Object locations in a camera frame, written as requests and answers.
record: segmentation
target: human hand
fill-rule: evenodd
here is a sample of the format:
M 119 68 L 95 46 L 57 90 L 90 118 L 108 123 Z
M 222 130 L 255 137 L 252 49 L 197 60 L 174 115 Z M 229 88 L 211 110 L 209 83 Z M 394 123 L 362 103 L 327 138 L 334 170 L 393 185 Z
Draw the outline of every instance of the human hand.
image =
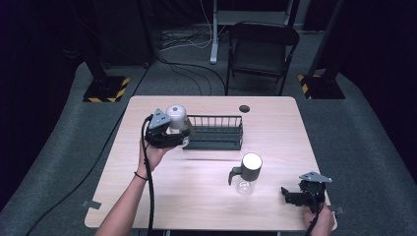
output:
M 154 168 L 160 163 L 163 156 L 171 149 L 175 147 L 166 147 L 166 148 L 156 148 L 149 146 L 148 142 L 145 141 L 145 147 L 147 147 L 147 156 L 149 160 L 150 171 L 153 171 Z M 142 141 L 139 141 L 139 165 L 138 165 L 138 174 L 142 177 L 147 178 L 147 168 L 145 166 L 145 155 L 142 147 Z
M 316 217 L 315 213 L 312 213 L 308 206 L 304 207 L 304 223 L 308 228 L 310 222 Z M 333 213 L 328 208 L 326 203 L 323 204 L 322 211 L 319 214 L 319 220 L 316 223 L 316 226 L 311 232 L 311 236 L 328 236 L 331 233 L 331 230 L 334 226 L 334 216 Z

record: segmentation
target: white cylinder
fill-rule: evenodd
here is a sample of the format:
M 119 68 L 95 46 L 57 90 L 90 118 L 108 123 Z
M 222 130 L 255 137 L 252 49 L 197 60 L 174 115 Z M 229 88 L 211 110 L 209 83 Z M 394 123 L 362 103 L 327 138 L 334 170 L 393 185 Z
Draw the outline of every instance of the white cylinder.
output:
M 187 112 L 182 105 L 171 105 L 166 109 L 166 115 L 171 118 L 169 127 L 171 129 L 182 130 L 186 126 Z

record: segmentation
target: black circle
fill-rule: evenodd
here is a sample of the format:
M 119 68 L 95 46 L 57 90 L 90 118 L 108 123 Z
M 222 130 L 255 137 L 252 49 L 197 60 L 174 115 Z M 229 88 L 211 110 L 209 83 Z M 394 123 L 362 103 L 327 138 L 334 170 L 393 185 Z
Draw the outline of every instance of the black circle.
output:
M 239 106 L 239 110 L 243 113 L 248 113 L 251 110 L 251 108 L 247 105 L 241 105 Z

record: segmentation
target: metal bracket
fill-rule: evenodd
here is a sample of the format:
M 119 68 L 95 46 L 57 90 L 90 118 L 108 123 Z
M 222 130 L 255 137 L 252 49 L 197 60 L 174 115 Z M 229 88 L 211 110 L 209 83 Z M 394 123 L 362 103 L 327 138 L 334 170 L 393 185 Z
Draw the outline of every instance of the metal bracket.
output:
M 171 122 L 171 118 L 165 115 L 165 113 L 163 113 L 163 111 L 161 111 L 160 109 L 156 109 L 155 113 L 153 114 L 152 120 L 149 123 L 149 127 L 151 129 L 154 129 L 156 127 L 165 125 L 169 122 Z
M 320 182 L 320 183 L 331 183 L 333 180 L 324 175 L 311 171 L 309 173 L 300 175 L 300 179 L 307 180 L 310 182 Z
M 81 203 L 81 207 L 100 209 L 101 203 L 95 202 L 93 200 L 84 200 Z

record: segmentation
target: light stand base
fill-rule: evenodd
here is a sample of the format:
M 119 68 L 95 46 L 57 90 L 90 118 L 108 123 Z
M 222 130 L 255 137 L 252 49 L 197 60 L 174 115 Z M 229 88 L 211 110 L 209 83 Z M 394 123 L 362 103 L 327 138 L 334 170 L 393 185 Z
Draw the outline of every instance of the light stand base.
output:
M 344 99 L 343 91 L 335 80 L 325 80 L 321 76 L 299 75 L 302 90 L 307 99 Z
M 130 79 L 126 77 L 106 77 L 104 83 L 92 81 L 84 94 L 85 102 L 115 102 L 125 93 Z

